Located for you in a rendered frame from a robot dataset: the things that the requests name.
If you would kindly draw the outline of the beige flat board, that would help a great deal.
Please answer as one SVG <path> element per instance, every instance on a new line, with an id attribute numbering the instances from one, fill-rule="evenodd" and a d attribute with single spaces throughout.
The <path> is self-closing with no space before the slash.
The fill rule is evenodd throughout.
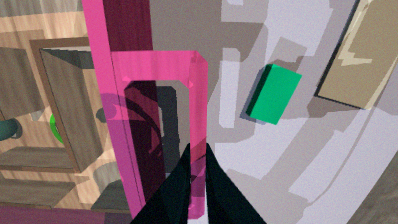
<path id="1" fill-rule="evenodd" d="M 370 110 L 398 63 L 398 0 L 357 0 L 315 93 Z"/>

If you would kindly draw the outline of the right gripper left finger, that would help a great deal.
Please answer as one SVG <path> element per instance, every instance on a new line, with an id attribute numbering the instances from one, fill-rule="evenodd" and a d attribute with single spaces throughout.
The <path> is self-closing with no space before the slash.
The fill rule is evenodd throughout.
<path id="1" fill-rule="evenodd" d="M 188 224 L 190 185 L 191 158 L 188 143 L 177 166 L 130 224 Z"/>

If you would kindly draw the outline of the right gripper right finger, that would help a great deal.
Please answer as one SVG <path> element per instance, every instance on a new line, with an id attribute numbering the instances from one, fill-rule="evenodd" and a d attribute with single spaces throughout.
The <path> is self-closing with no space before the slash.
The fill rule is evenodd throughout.
<path id="1" fill-rule="evenodd" d="M 208 143 L 205 185 L 208 224 L 267 224 L 220 167 Z"/>

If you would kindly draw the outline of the green rectangular block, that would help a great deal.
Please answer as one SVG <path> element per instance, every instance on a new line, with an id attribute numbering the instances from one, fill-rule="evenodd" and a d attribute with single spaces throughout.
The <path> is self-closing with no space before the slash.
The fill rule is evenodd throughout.
<path id="1" fill-rule="evenodd" d="M 245 113 L 277 125 L 301 77 L 275 64 L 266 64 Z"/>

